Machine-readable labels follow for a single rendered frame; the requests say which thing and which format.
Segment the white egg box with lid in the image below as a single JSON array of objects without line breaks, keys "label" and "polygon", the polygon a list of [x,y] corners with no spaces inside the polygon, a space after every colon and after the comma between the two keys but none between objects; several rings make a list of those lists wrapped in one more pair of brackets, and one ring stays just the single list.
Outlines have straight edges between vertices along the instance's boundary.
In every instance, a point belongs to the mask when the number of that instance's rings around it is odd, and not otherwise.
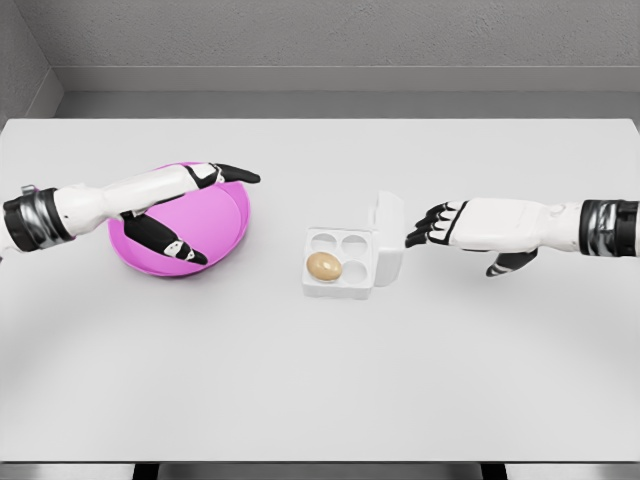
[{"label": "white egg box with lid", "polygon": [[[397,280],[404,255],[404,201],[380,191],[365,229],[312,227],[306,232],[301,284],[309,297],[365,300],[376,287]],[[311,277],[306,260],[314,252],[329,252],[343,267],[339,279],[321,282]]]}]

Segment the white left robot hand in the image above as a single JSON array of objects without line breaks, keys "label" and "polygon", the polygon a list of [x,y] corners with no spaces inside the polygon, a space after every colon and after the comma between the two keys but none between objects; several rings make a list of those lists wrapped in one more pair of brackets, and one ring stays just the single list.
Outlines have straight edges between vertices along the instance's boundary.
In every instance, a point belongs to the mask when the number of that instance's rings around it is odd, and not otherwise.
[{"label": "white left robot hand", "polygon": [[104,187],[104,214],[121,218],[124,234],[143,247],[165,257],[204,265],[208,259],[203,253],[146,211],[215,184],[260,181],[258,174],[227,164],[170,165]]}]

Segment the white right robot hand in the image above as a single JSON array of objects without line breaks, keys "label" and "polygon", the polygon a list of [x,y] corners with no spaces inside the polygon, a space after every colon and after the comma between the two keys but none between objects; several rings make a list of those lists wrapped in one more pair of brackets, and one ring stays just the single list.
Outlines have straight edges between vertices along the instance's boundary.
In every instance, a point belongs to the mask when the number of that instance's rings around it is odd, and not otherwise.
[{"label": "white right robot hand", "polygon": [[495,252],[485,275],[498,277],[517,271],[538,255],[537,231],[543,205],[531,201],[476,198],[448,201],[431,207],[405,239],[411,248],[423,244],[464,251]]}]

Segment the brown egg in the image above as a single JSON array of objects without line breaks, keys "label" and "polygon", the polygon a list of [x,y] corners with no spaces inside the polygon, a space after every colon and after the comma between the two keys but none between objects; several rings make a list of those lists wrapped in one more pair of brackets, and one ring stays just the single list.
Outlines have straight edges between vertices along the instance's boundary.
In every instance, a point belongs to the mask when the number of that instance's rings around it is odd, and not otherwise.
[{"label": "brown egg", "polygon": [[321,282],[333,282],[343,273],[340,260],[329,252],[314,252],[307,257],[306,269],[312,278]]}]

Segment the pink round bowl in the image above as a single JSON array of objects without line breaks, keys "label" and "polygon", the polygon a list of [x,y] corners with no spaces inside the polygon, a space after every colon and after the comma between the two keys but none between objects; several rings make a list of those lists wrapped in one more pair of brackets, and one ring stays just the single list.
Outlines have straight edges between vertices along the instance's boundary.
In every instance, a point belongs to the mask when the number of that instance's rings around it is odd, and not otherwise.
[{"label": "pink round bowl", "polygon": [[110,219],[107,227],[114,251],[124,263],[143,273],[179,277],[214,265],[237,246],[247,229],[250,201],[243,183],[221,183],[153,206],[147,214],[204,254],[208,263],[198,265],[155,253],[126,237],[122,221]]}]

